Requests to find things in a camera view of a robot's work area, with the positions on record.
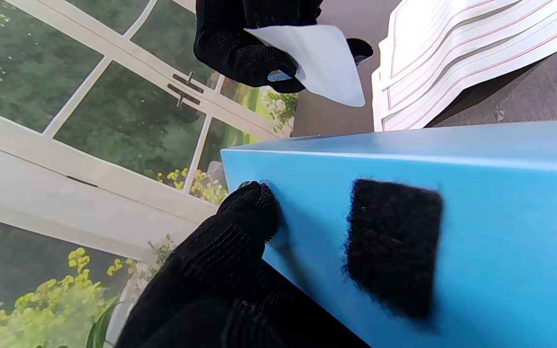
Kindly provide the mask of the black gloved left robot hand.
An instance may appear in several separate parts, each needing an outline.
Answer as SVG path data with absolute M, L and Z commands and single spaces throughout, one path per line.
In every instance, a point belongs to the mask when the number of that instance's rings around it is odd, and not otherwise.
M 365 348 L 263 254 L 280 225 L 270 187 L 232 192 L 143 290 L 117 348 Z

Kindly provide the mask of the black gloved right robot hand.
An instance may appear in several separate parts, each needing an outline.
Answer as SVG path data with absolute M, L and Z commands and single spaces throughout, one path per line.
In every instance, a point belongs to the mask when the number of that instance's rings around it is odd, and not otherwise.
M 320 0 L 198 0 L 193 53 L 211 69 L 247 86 L 301 92 L 305 86 L 295 77 L 295 61 L 248 30 L 315 26 L 321 6 Z

